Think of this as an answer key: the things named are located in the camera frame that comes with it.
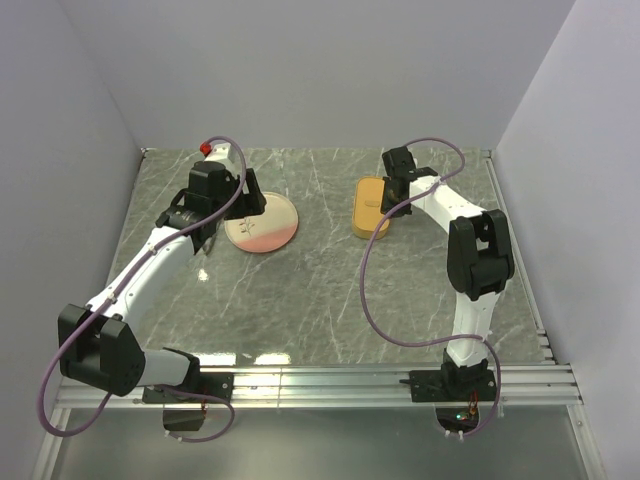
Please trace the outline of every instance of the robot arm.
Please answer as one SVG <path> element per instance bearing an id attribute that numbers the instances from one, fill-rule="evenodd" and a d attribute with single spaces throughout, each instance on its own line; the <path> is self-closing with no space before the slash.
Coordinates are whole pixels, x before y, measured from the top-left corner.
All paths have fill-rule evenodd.
<path id="1" fill-rule="evenodd" d="M 431 168 L 417 168 L 406 147 L 391 149 L 382 158 L 388 175 L 383 213 L 440 182 Z M 486 337 L 500 292 L 515 271 L 506 216 L 500 210 L 487 212 L 445 184 L 400 209 L 396 216 L 411 214 L 412 206 L 426 212 L 449 234 L 447 272 L 456 290 L 452 335 Z M 460 369 L 486 364 L 486 357 L 480 342 L 458 339 L 449 342 L 445 363 L 452 361 Z"/>
<path id="2" fill-rule="evenodd" d="M 180 191 L 156 222 L 156 228 L 140 252 L 106 289 L 86 306 L 67 305 L 58 318 L 60 345 L 111 297 L 136 262 L 160 240 L 194 225 L 215 213 L 238 188 L 229 148 L 221 145 L 205 161 L 196 162 L 189 173 L 188 188 Z M 260 215 L 266 201 L 253 170 L 247 170 L 245 190 L 227 210 L 226 219 Z M 186 265 L 216 234 L 218 221 L 188 235 L 179 236 L 155 252 L 129 281 L 116 302 L 72 344 L 60 360 L 66 377 L 123 396 L 136 386 L 166 384 L 188 391 L 197 389 L 197 357 L 177 350 L 143 350 L 135 337 L 140 319 L 176 270 Z"/>

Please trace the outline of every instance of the white wall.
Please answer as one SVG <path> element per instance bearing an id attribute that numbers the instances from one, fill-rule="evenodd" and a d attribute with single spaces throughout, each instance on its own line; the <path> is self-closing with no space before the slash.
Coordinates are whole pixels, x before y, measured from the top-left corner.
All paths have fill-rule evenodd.
<path id="1" fill-rule="evenodd" d="M 142 146 L 495 147 L 573 0 L 60 0 Z"/>
<path id="2" fill-rule="evenodd" d="M 57 314 L 104 285 L 140 151 L 55 1 L 3 3 L 0 65 L 0 476 L 17 480 Z"/>
<path id="3" fill-rule="evenodd" d="M 577 0 L 504 134 L 501 185 L 611 479 L 640 478 L 640 2 Z"/>

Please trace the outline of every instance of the red cap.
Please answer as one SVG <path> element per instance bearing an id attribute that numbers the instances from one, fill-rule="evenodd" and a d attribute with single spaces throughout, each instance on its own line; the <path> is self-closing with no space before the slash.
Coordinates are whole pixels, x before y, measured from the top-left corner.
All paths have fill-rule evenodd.
<path id="1" fill-rule="evenodd" d="M 208 143 L 203 143 L 202 145 L 200 145 L 200 151 L 205 157 L 211 153 L 211 150 L 213 150 L 213 148 Z"/>

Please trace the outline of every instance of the gray marble tabletop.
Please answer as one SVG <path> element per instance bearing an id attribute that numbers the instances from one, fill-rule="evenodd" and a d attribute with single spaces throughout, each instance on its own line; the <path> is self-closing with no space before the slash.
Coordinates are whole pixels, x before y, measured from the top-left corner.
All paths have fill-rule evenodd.
<path id="1" fill-rule="evenodd" d="M 146 348 L 172 347 L 217 364 L 329 365 L 439 362 L 442 347 L 408 349 L 382 340 L 360 305 L 358 274 L 365 240 L 351 231 L 357 180 L 381 175 L 381 149 L 250 149 L 263 192 L 286 195 L 299 228 L 284 248 L 249 254 L 220 229 L 210 255 L 200 252 L 167 284 L 137 336 Z M 455 154 L 418 148 L 420 166 L 455 167 Z M 470 201 L 497 208 L 480 150 L 449 185 Z M 157 216 L 186 185 L 201 155 L 154 150 L 146 158 L 114 262 L 116 275 L 140 249 Z M 451 334 L 455 294 L 446 274 L 447 235 L 426 214 L 392 221 L 374 245 L 367 296 L 391 336 L 419 341 Z M 491 340 L 505 362 L 543 360 L 520 274 L 496 306 Z"/>

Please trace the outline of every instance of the glass panel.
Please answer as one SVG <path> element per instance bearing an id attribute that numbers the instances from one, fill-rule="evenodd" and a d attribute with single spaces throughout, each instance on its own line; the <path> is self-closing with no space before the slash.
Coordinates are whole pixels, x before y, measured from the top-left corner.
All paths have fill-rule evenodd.
<path id="1" fill-rule="evenodd" d="M 247 410 L 221 439 L 178 445 L 163 436 L 159 410 L 111 409 L 63 442 L 53 478 L 587 478 L 566 407 L 508 407 L 505 413 L 460 443 L 443 437 L 432 409 Z M 74 411 L 69 427 L 89 414 Z M 211 423 L 224 415 L 215 411 Z"/>

